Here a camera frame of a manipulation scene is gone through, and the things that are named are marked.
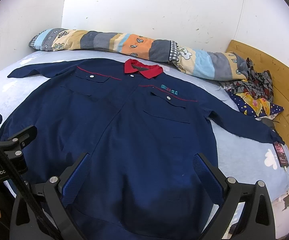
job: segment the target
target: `red piping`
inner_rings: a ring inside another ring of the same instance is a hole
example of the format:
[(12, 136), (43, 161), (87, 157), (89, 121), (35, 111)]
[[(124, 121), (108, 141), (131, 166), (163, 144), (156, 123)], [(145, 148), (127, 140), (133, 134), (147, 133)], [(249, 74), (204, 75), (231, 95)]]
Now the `red piping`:
[(99, 73), (90, 72), (90, 71), (87, 71), (87, 70), (85, 70), (85, 69), (80, 68), (79, 66), (77, 66), (77, 68), (80, 69), (80, 70), (83, 70), (83, 71), (85, 71), (85, 72), (91, 73), (91, 74), (97, 74), (97, 75), (103, 76), (103, 77), (110, 77), (110, 78), (113, 78), (113, 79), (122, 80), (122, 79), (120, 79), (120, 78), (115, 78), (115, 77), (112, 77), (112, 76), (106, 76), (106, 75), (102, 75), (102, 74), (99, 74)]
[[(77, 68), (80, 69), (80, 70), (83, 70), (83, 71), (85, 71), (85, 72), (91, 73), (91, 74), (96, 74), (96, 75), (104, 76), (104, 77), (110, 77), (110, 78), (113, 78), (113, 79), (116, 79), (116, 80), (122, 80), (122, 79), (120, 79), (120, 78), (115, 78), (115, 77), (112, 77), (112, 76), (106, 76), (106, 75), (102, 75), (102, 74), (99, 74), (99, 73), (90, 72), (90, 71), (87, 71), (87, 70), (85, 70), (85, 69), (80, 68), (79, 66), (77, 66)], [(172, 97), (177, 98), (177, 99), (179, 99), (179, 100), (189, 101), (189, 102), (198, 102), (197, 100), (186, 100), (186, 99), (182, 99), (182, 98), (176, 97), (174, 94), (168, 93), (168, 92), (166, 92), (166, 91), (164, 91), (164, 90), (162, 90), (162, 89), (160, 89), (160, 88), (158, 88), (158, 87), (155, 87), (154, 85), (147, 85), (147, 86), (138, 85), (138, 86), (139, 86), (139, 87), (154, 87), (154, 88), (160, 90), (161, 92), (164, 92), (164, 93), (166, 93), (166, 94), (168, 94), (168, 95), (171, 95)]]

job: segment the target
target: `navy blue shirt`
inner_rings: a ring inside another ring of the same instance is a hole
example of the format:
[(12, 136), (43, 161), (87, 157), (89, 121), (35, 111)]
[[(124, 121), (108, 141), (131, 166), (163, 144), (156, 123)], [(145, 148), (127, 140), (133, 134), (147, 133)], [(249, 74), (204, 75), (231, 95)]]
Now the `navy blue shirt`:
[(88, 239), (197, 239), (212, 202), (193, 169), (203, 153), (218, 166), (209, 118), (238, 136), (283, 142), (263, 123), (159, 66), (110, 59), (27, 65), (8, 77), (51, 78), (0, 129), (0, 140), (29, 125), (37, 138), (24, 149), (41, 183), (59, 176), (82, 152), (91, 171), (68, 208)]

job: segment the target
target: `white wall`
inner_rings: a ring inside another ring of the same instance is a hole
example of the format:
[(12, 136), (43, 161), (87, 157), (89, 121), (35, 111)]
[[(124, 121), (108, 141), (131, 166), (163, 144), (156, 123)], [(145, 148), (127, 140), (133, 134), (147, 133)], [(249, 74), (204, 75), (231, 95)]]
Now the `white wall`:
[(289, 67), (289, 6), (284, 0), (245, 0), (234, 39)]
[(234, 37), (243, 0), (65, 0), (62, 27), (135, 33), (224, 51)]
[(0, 70), (33, 52), (29, 41), (61, 25), (64, 0), (0, 1)]
[(284, 0), (65, 0), (62, 27), (136, 33), (212, 52), (236, 39), (289, 66)]

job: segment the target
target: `wooden headboard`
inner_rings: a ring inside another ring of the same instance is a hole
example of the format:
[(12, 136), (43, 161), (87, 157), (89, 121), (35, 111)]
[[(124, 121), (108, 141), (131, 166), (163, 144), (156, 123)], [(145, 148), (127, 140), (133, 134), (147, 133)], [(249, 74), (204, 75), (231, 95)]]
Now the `wooden headboard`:
[(283, 106), (284, 111), (275, 118), (275, 127), (289, 148), (289, 67), (251, 46), (232, 40), (227, 52), (232, 51), (254, 63), (254, 70), (269, 70), (274, 86), (274, 103)]

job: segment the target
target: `phone screen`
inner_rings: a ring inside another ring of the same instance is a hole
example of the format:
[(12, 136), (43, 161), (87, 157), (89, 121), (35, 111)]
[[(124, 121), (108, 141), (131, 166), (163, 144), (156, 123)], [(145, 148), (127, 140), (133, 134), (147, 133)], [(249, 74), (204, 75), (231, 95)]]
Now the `phone screen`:
[(283, 150), (283, 146), (281, 145), (281, 143), (274, 142), (273, 145), (275, 147), (275, 151), (278, 157), (280, 167), (289, 167), (289, 163), (288, 163), (286, 154)]

